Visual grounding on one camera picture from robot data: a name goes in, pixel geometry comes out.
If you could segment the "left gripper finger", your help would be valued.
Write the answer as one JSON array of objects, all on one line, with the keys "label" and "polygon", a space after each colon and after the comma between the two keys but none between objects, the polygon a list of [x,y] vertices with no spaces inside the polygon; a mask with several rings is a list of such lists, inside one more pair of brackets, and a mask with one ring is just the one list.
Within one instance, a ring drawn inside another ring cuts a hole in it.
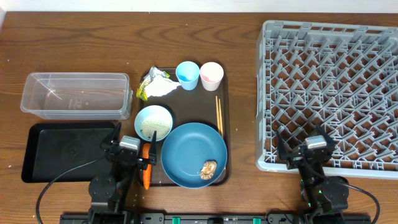
[{"label": "left gripper finger", "polygon": [[119,134],[121,130],[121,123],[118,123],[114,129],[102,140],[100,148],[102,149],[112,149],[114,146],[119,145]]},{"label": "left gripper finger", "polygon": [[157,149],[156,149],[156,141],[157,141],[157,131],[154,131],[152,140],[150,142],[149,148],[149,164],[155,166],[157,164]]}]

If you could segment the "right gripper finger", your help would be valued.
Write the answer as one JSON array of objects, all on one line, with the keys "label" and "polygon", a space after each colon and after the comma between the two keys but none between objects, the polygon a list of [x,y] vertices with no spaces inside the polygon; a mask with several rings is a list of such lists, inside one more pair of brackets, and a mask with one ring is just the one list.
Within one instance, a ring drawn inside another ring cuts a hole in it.
[{"label": "right gripper finger", "polygon": [[319,124],[316,125],[316,130],[319,135],[324,137],[328,152],[333,152],[336,146],[335,141],[320,127]]},{"label": "right gripper finger", "polygon": [[278,131],[275,132],[276,136],[277,136],[277,153],[278,153],[278,157],[281,161],[286,161],[287,158],[289,157],[289,153],[287,152],[286,148],[285,148],[285,141],[282,139],[280,133]]}]

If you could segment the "light blue rice bowl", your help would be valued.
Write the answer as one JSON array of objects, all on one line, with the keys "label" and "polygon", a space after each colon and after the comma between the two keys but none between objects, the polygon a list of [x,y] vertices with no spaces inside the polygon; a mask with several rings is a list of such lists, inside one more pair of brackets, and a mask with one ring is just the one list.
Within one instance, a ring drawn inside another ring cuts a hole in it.
[{"label": "light blue rice bowl", "polygon": [[141,134],[141,124],[142,124],[143,121],[145,121],[147,119],[156,120],[156,121],[163,121],[163,122],[169,124],[171,129],[172,129],[173,117],[172,117],[172,115],[170,114],[170,112],[166,108],[164,108],[163,106],[159,106],[159,105],[147,106],[147,107],[143,108],[142,110],[140,110],[140,112],[138,112],[138,114],[137,114],[137,116],[135,118],[135,122],[134,122],[134,128],[136,130],[137,135],[141,139],[143,139],[145,141],[151,141],[152,140],[152,139],[146,139]]}]

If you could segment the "snack wrapper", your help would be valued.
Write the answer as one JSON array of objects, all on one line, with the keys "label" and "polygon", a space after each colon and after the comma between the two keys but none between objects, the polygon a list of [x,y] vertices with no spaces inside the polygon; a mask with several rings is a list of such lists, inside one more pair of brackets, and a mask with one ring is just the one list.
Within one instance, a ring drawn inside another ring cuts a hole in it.
[{"label": "snack wrapper", "polygon": [[136,91],[136,96],[139,99],[141,99],[143,101],[147,101],[148,100],[148,96],[147,96],[147,93],[145,91],[145,87],[147,85],[149,85],[154,80],[154,78],[157,78],[157,77],[169,78],[170,75],[167,72],[161,71],[157,67],[152,66],[150,68],[148,74],[145,75],[144,78],[142,79],[142,81],[140,82],[139,88]]}]

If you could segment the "light blue plastic cup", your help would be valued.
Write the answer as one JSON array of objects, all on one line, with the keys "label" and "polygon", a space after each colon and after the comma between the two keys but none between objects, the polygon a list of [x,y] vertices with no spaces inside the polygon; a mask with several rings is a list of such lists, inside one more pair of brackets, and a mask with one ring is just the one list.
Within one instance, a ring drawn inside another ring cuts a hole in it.
[{"label": "light blue plastic cup", "polygon": [[184,90],[196,88],[200,76],[200,69],[196,63],[184,61],[177,66],[175,73]]}]

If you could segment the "pink plastic cup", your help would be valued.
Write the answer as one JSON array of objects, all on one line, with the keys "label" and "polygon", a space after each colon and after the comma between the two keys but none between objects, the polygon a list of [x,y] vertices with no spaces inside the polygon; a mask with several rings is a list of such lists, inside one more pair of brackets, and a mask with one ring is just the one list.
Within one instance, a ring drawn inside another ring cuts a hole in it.
[{"label": "pink plastic cup", "polygon": [[215,91],[224,76],[222,66],[216,62],[207,62],[200,68],[200,78],[202,85],[207,91]]}]

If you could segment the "white paper napkin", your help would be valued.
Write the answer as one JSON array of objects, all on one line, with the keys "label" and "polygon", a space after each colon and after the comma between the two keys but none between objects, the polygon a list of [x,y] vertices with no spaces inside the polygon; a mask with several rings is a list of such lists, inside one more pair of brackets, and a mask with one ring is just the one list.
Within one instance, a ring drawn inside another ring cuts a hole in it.
[{"label": "white paper napkin", "polygon": [[179,82],[174,82],[169,78],[155,77],[144,89],[147,97],[164,96],[174,91],[180,86]]}]

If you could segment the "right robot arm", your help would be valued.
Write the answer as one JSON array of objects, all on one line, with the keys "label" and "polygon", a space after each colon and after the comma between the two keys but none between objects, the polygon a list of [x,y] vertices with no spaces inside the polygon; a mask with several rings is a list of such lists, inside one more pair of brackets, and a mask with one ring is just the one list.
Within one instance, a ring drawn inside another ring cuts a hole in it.
[{"label": "right robot arm", "polygon": [[340,176],[326,177],[323,164],[331,159],[335,149],[334,140],[319,126],[316,135],[307,137],[297,152],[288,152],[279,132],[277,153],[285,161],[287,169],[298,169],[301,178],[303,199],[309,208],[304,210],[297,223],[332,222],[332,215],[348,208],[348,181]]}]

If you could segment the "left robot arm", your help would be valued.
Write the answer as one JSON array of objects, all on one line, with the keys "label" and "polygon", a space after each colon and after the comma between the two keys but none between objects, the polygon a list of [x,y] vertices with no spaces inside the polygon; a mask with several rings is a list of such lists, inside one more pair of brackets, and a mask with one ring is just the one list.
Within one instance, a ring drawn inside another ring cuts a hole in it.
[{"label": "left robot arm", "polygon": [[149,156],[143,158],[138,150],[140,140],[124,136],[118,141],[121,123],[110,132],[101,142],[100,148],[104,157],[112,163],[111,172],[107,175],[96,176],[89,185],[91,207],[89,209],[89,223],[140,223],[139,215],[133,210],[124,208],[127,193],[134,182],[137,170],[146,170],[157,163],[157,149],[155,146],[157,133],[153,132]]}]

